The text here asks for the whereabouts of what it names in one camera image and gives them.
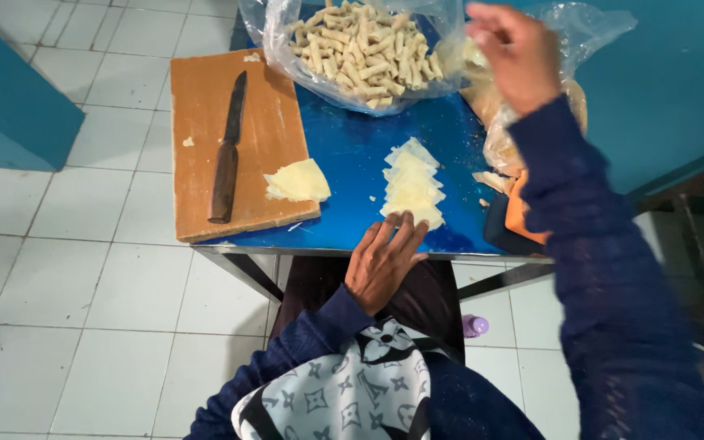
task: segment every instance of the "person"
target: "person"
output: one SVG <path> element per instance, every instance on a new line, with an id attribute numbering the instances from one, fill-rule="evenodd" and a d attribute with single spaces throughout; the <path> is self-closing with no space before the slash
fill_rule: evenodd
<path id="1" fill-rule="evenodd" d="M 509 132 L 530 172 L 526 226 L 552 231 L 581 437 L 704 438 L 688 323 L 561 93 L 555 36 L 508 6 L 466 11 L 520 116 Z M 296 257 L 268 349 L 197 410 L 187 438 L 542 438 L 463 365 L 451 266 L 416 253 L 427 228 L 391 214 L 351 259 Z"/>

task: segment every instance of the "blue knit sweater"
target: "blue knit sweater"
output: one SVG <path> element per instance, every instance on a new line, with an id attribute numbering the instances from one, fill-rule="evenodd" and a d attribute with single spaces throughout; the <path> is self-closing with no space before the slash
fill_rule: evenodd
<path id="1" fill-rule="evenodd" d="M 561 341 L 577 391 L 582 438 L 704 438 L 704 385 L 688 326 L 606 162 L 586 143 L 564 97 L 509 129 L 529 168 L 526 227 L 553 231 Z M 373 323 L 341 286 L 317 313 L 303 312 L 255 352 L 197 410 L 190 440 L 236 438 L 233 406 L 255 388 L 319 356 L 338 353 Z M 542 438 L 484 377 L 426 353 L 432 438 Z"/>

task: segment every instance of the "knife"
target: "knife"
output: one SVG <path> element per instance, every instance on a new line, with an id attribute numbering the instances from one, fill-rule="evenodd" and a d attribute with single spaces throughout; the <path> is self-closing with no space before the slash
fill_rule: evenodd
<path id="1" fill-rule="evenodd" d="M 230 111 L 224 139 L 216 155 L 216 170 L 213 174 L 213 192 L 210 199 L 208 222 L 230 223 L 232 202 L 235 198 L 235 178 L 238 175 L 238 149 L 241 140 L 243 101 L 246 98 L 246 71 L 235 80 L 230 96 Z"/>

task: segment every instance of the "black and white fabric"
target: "black and white fabric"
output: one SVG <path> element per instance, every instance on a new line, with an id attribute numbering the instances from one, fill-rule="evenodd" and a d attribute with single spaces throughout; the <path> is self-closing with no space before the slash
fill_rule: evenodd
<path id="1" fill-rule="evenodd" d="M 431 380 L 421 350 L 446 351 L 385 319 L 242 398 L 232 424 L 242 439 L 429 439 Z"/>

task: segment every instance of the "metal table leg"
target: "metal table leg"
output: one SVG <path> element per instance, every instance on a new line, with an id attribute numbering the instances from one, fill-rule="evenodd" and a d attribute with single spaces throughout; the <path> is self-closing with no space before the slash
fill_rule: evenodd
<path id="1" fill-rule="evenodd" d="M 249 287 L 259 292 L 269 301 L 281 302 L 284 292 L 263 272 L 256 262 L 247 254 L 219 254 L 209 246 L 197 246 L 194 249 L 207 257 L 216 265 L 243 281 Z"/>
<path id="2" fill-rule="evenodd" d="M 528 286 L 529 284 L 542 281 L 552 273 L 553 265 L 526 263 L 497 275 L 489 276 L 466 287 L 461 287 L 458 289 L 458 300 L 463 301 L 482 295 L 493 295 L 510 289 L 516 284 Z"/>

